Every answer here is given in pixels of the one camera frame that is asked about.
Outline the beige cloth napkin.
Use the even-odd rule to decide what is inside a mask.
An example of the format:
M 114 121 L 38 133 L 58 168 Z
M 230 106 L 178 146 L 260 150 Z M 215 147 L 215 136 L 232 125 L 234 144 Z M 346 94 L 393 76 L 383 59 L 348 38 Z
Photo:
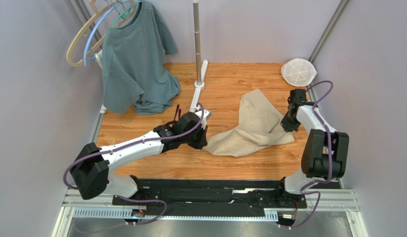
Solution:
M 245 157 L 262 149 L 290 144 L 291 132 L 281 126 L 284 116 L 255 89 L 240 99 L 238 125 L 208 138 L 203 150 L 215 156 Z

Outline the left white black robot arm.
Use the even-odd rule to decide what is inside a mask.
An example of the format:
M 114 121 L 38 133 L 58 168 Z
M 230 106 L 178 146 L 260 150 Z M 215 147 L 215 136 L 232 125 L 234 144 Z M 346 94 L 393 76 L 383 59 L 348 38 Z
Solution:
M 101 194 L 130 198 L 138 191 L 138 182 L 114 171 L 141 158 L 178 149 L 182 144 L 201 150 L 207 146 L 207 120 L 211 115 L 206 109 L 187 112 L 178 120 L 123 143 L 104 147 L 97 147 L 94 142 L 86 144 L 65 174 L 72 177 L 73 189 L 79 191 L 83 200 Z

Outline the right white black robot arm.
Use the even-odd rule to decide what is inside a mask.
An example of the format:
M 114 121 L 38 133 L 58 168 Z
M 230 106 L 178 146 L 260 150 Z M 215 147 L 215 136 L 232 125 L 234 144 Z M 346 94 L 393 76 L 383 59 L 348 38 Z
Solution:
M 349 136 L 326 122 L 315 103 L 307 100 L 305 90 L 290 91 L 288 111 L 281 126 L 286 132 L 297 132 L 303 126 L 308 133 L 301 167 L 281 180 L 282 195 L 299 197 L 316 184 L 325 184 L 344 175 Z

